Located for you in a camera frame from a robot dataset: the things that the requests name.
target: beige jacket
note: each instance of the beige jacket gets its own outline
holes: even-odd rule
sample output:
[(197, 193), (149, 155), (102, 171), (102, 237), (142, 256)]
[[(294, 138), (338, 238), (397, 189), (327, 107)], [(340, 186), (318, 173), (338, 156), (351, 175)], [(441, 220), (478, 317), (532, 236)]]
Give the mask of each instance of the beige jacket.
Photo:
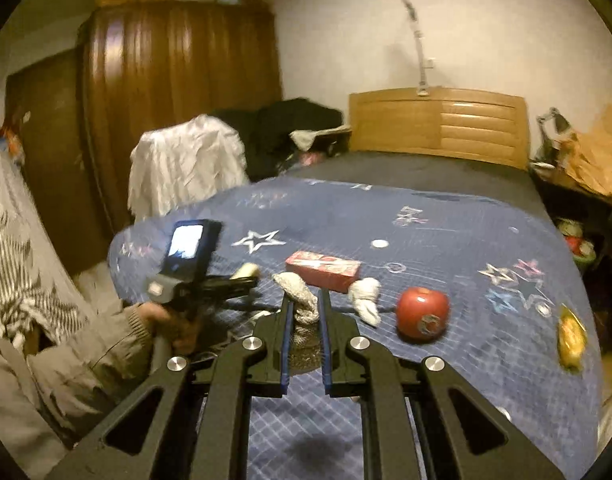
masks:
[(146, 378), (151, 350), (134, 307), (26, 360), (0, 339), (0, 440), (32, 480)]

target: red apple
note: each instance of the red apple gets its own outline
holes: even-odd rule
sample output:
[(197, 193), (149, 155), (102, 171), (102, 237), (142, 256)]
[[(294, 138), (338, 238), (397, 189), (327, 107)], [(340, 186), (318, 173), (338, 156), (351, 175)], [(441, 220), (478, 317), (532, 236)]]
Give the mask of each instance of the red apple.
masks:
[(430, 341), (445, 330), (449, 310), (444, 293), (413, 286), (397, 302), (397, 329), (412, 339)]

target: person's hand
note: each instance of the person's hand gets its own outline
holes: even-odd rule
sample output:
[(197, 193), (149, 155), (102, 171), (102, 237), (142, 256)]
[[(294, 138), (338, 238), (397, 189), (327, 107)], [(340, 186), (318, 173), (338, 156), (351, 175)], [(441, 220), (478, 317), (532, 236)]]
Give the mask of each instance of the person's hand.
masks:
[(201, 330), (199, 318), (189, 321), (179, 312), (157, 303), (142, 303), (137, 307), (137, 314), (151, 334), (162, 335), (170, 341), (176, 354), (188, 355), (195, 350)]

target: green container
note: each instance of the green container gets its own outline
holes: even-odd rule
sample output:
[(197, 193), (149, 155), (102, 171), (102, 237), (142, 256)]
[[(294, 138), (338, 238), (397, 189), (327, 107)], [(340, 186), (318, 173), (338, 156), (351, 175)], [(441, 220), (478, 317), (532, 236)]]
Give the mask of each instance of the green container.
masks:
[(575, 261), (575, 265), (577, 266), (577, 269), (579, 269), (580, 274), (586, 272), (586, 269), (593, 264), (596, 258), (597, 255), (595, 254), (595, 251), (590, 253), (588, 256), (577, 256), (576, 254), (573, 254), (573, 260)]

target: bed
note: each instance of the bed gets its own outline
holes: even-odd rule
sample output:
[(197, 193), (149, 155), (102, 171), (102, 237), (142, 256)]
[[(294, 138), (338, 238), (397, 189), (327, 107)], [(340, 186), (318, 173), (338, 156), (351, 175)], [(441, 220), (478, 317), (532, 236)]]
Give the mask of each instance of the bed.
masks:
[[(383, 287), (381, 325), (359, 322), (360, 331), (398, 356), (446, 358), (568, 479), (579, 479), (596, 454), (600, 353), (579, 273), (523, 169), (523, 100), (455, 89), (419, 98), (403, 89), (353, 95), (350, 109), (351, 153), (119, 233), (109, 263), (120, 297), (145, 299), (144, 279), (180, 219), (225, 222), (213, 272), (252, 261), (268, 277), (295, 250), (359, 259), (362, 275)], [(388, 246), (376, 249), (374, 239)], [(404, 343), (394, 327), (398, 295), (416, 285), (446, 292), (452, 305), (446, 334), (423, 346)], [(280, 304), (268, 278), (259, 291), (256, 309)], [(344, 295), (332, 303), (353, 315)], [(577, 375), (558, 364), (562, 303), (589, 331)], [(228, 338), (247, 335), (256, 309), (232, 304), (215, 326)], [(283, 399), (253, 400), (248, 477), (363, 478), (360, 427), (358, 406), (325, 397), (318, 370), (295, 375)]]

